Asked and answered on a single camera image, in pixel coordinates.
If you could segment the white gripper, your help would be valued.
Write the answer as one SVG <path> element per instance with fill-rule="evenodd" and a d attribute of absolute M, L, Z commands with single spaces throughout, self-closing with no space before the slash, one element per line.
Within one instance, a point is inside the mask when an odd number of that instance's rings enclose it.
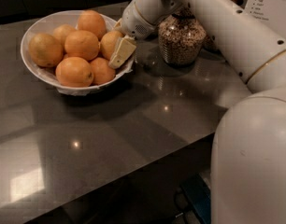
<path fill-rule="evenodd" d="M 128 34 L 119 38 L 109 60 L 113 69 L 120 68 L 135 52 L 136 39 L 147 38 L 155 29 L 161 15 L 160 0 L 132 0 L 117 20 L 114 29 L 120 29 Z"/>

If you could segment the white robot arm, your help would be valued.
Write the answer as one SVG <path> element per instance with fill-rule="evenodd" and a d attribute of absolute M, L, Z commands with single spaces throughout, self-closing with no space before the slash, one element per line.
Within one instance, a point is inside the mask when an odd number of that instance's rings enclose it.
<path fill-rule="evenodd" d="M 286 38 L 231 0 L 132 0 L 119 28 L 146 38 L 178 6 L 211 35 L 250 91 L 222 117 L 209 181 L 184 193 L 199 224 L 286 224 Z"/>

